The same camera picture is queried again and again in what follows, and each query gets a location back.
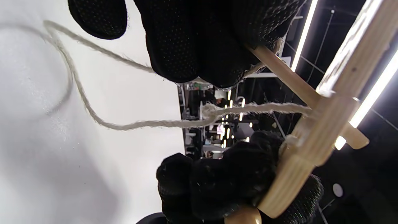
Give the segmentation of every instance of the wooden stick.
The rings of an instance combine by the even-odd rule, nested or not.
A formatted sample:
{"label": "wooden stick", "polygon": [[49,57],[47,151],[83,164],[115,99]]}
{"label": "wooden stick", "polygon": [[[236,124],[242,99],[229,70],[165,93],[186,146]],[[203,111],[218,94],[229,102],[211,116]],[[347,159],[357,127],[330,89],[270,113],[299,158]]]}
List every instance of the wooden stick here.
{"label": "wooden stick", "polygon": [[[255,50],[251,49],[251,51],[309,107],[316,107],[321,96],[298,74],[293,72],[281,59],[266,47],[259,46]],[[349,144],[353,149],[360,149],[369,144],[369,139],[348,122],[346,123],[341,136],[346,139],[347,144]]]}
{"label": "wooden stick", "polygon": [[244,207],[224,219],[225,224],[261,224],[261,215],[256,208]]}

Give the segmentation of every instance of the gloved hand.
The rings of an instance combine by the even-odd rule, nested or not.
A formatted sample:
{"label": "gloved hand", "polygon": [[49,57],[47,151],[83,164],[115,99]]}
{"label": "gloved hand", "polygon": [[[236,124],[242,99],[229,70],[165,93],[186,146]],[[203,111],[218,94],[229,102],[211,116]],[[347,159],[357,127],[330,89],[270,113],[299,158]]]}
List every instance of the gloved hand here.
{"label": "gloved hand", "polygon": [[[134,0],[153,70],[175,83],[200,77],[219,88],[263,66],[245,45],[275,50],[305,1]],[[127,28],[124,0],[68,3],[76,22],[95,37],[116,39]]]}
{"label": "gloved hand", "polygon": [[[255,132],[251,142],[238,142],[222,159],[192,161],[177,153],[157,170],[162,209],[169,223],[224,223],[242,206],[257,206],[268,191],[283,139],[271,132]],[[311,175],[299,195],[278,218],[260,212],[263,223],[305,223],[315,213],[323,187]]]}

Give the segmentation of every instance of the ceiling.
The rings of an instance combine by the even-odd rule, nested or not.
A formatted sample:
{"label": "ceiling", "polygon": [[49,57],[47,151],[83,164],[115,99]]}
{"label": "ceiling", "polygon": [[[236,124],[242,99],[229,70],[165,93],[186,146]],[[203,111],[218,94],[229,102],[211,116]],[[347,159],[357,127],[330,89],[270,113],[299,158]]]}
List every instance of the ceiling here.
{"label": "ceiling", "polygon": [[[348,30],[356,19],[365,0],[319,0],[311,28],[308,33],[302,56],[325,71],[343,42]],[[303,6],[300,14],[304,19],[296,20],[287,36],[287,43],[296,48],[304,26],[311,1]],[[360,100],[367,95],[381,74],[398,45],[398,36],[384,54],[383,60],[375,69],[372,78],[362,93]],[[282,56],[294,57],[293,49],[285,45]],[[296,72],[316,88],[323,74],[305,60],[300,60]],[[320,201],[323,215],[329,224],[338,223],[397,223],[398,221],[398,75],[390,81],[373,109],[358,127],[369,139],[370,144],[353,150],[345,146],[334,151],[328,162],[314,170],[325,187],[325,195]],[[295,102],[304,104],[278,79],[246,79],[239,86],[239,95],[247,102]],[[299,119],[299,115],[276,114],[283,131],[288,134]],[[257,115],[255,129],[273,130],[274,118]],[[334,196],[332,185],[339,183],[344,190],[341,198]],[[324,223],[321,214],[312,223]]]}

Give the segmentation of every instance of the hand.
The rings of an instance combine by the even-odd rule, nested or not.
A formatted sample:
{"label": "hand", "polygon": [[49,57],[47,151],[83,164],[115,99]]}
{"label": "hand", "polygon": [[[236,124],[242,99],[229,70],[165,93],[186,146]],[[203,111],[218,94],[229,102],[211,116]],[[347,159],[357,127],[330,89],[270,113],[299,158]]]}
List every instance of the hand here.
{"label": "hand", "polygon": [[[282,141],[275,133],[255,132],[250,143],[236,143],[222,159],[193,161],[180,153],[166,158],[156,177],[167,220],[221,224],[241,207],[256,207],[275,178]],[[271,219],[260,212],[263,223],[305,223],[322,194],[319,179],[311,175],[280,217]]]}

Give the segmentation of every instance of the white surface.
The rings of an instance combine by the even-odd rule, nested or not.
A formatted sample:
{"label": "white surface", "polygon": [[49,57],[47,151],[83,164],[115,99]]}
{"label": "white surface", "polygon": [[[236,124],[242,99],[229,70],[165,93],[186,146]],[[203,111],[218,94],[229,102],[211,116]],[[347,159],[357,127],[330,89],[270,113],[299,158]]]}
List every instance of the white surface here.
{"label": "white surface", "polygon": [[[67,91],[63,60],[38,36],[11,28],[23,24],[45,32],[43,20],[51,20],[149,64],[139,12],[133,1],[127,7],[126,34],[106,41],[83,32],[67,0],[2,1],[1,224],[134,224],[161,211],[156,168],[166,156],[183,152],[182,131],[105,129],[88,116],[75,85],[66,103],[49,113]],[[106,121],[179,119],[175,84],[60,36],[93,108]]]}

